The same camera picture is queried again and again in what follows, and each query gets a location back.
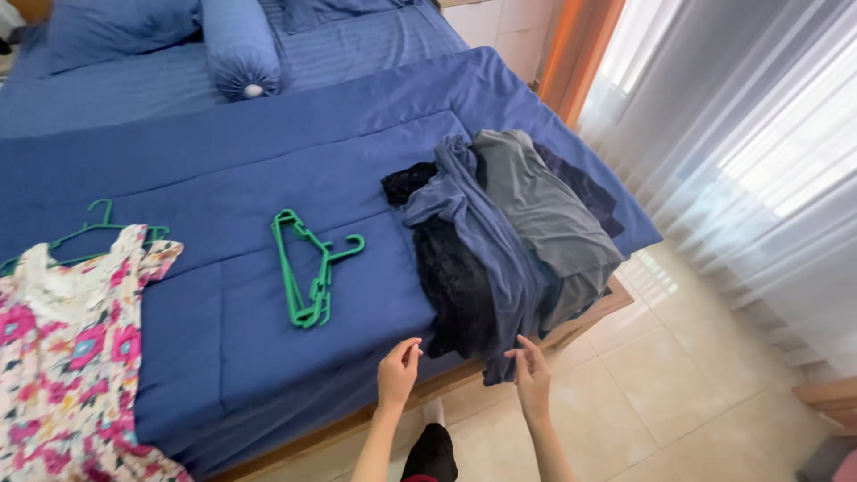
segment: hand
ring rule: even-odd
[[[518,365],[515,372],[515,384],[518,385],[518,398],[524,410],[527,424],[550,424],[548,396],[550,393],[550,371],[548,363],[535,343],[518,335],[523,348],[514,348],[503,353],[507,358],[515,358]]]
[[[402,341],[378,364],[378,410],[405,409],[408,395],[417,380],[417,359],[422,338]]]

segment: finger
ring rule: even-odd
[[[520,383],[522,380],[529,380],[532,378],[530,375],[530,367],[527,364],[527,358],[524,356],[523,351],[519,351],[515,354],[515,363],[517,366],[515,367],[515,382]]]
[[[408,370],[409,371],[417,371],[417,360],[420,358],[420,347],[418,344],[414,343],[408,352]]]
[[[408,351],[408,348],[410,348],[410,347],[412,347],[412,346],[414,346],[414,345],[416,345],[416,344],[418,344],[418,343],[420,343],[420,342],[422,342],[422,341],[423,341],[423,339],[422,339],[422,338],[409,338],[409,339],[407,339],[407,340],[405,340],[405,341],[400,342],[398,345],[396,345],[396,346],[395,346],[395,347],[390,351],[390,354],[389,354],[389,355],[387,355],[387,356],[388,356],[389,358],[392,358],[392,359],[395,359],[395,360],[399,360],[399,361],[400,361],[400,360],[402,360],[402,359],[404,359],[404,358],[405,358],[405,352],[407,352],[407,351]]]
[[[522,334],[518,335],[518,341],[520,341],[521,345],[524,345],[524,349],[527,351],[527,354],[530,355],[531,360],[535,365],[534,368],[547,368],[548,362],[545,361],[542,350],[539,350],[535,343],[528,340],[527,337]]]

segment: bolster pillow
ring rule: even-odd
[[[258,0],[205,0],[202,32],[214,85],[230,101],[276,95],[291,84]]]

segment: blue comforter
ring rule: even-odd
[[[103,197],[117,223],[172,229],[184,252],[143,294],[137,436],[205,478],[367,405],[379,359],[429,336],[411,235],[380,180],[433,160],[444,136],[479,129],[525,130],[588,172],[618,200],[623,254],[661,239],[607,166],[481,48],[294,95],[0,141],[0,259],[78,229]],[[347,234],[366,238],[333,268],[323,327],[288,322],[269,227],[283,208],[337,247]],[[105,250],[102,234],[57,257]],[[307,286],[318,253],[289,240]],[[421,377],[457,363],[431,360]]]

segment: foot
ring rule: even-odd
[[[446,426],[443,419],[443,405],[440,403],[440,398],[435,398],[423,407],[423,419],[428,424],[440,424]]]

